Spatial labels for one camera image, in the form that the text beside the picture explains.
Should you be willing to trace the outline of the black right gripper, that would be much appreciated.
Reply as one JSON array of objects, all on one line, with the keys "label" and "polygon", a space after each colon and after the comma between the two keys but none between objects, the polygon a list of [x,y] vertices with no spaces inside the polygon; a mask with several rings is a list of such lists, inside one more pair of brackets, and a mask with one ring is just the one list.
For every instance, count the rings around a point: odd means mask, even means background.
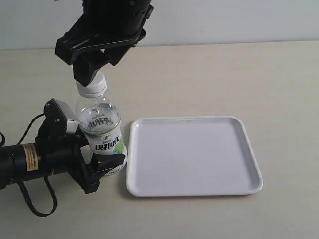
[{"label": "black right gripper", "polygon": [[73,64],[74,79],[87,87],[110,59],[101,49],[136,45],[146,36],[150,4],[84,4],[83,13],[62,37],[55,55]]}]

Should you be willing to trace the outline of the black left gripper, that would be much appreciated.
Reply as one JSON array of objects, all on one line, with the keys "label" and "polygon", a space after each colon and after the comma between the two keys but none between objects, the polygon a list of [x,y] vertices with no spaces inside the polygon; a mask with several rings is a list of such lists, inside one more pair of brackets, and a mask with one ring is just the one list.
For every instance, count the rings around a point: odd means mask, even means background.
[{"label": "black left gripper", "polygon": [[115,174],[125,166],[124,154],[93,154],[90,170],[81,153],[81,148],[89,143],[80,128],[75,134],[60,137],[53,137],[48,130],[40,129],[35,143],[40,155],[39,174],[49,176],[67,172],[86,194],[98,190],[100,183],[96,178]]}]

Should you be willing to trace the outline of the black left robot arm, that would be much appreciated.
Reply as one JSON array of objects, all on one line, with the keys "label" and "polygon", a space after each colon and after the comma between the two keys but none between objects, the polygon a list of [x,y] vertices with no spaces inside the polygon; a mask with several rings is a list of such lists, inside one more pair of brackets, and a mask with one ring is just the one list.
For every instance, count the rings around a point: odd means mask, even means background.
[{"label": "black left robot arm", "polygon": [[0,149],[0,187],[45,176],[68,173],[86,194],[96,192],[99,180],[120,166],[123,154],[93,154],[86,163],[81,148],[88,142],[80,131],[52,138],[38,136],[34,143]]}]

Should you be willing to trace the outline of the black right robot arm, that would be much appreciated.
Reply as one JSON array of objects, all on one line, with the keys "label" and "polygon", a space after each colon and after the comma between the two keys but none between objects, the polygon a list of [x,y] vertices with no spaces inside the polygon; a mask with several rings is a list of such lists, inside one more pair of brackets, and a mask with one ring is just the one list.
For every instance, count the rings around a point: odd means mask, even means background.
[{"label": "black right robot arm", "polygon": [[154,7],[149,0],[84,0],[82,7],[79,19],[57,39],[55,55],[87,87],[102,67],[117,65],[145,38],[144,24]]}]

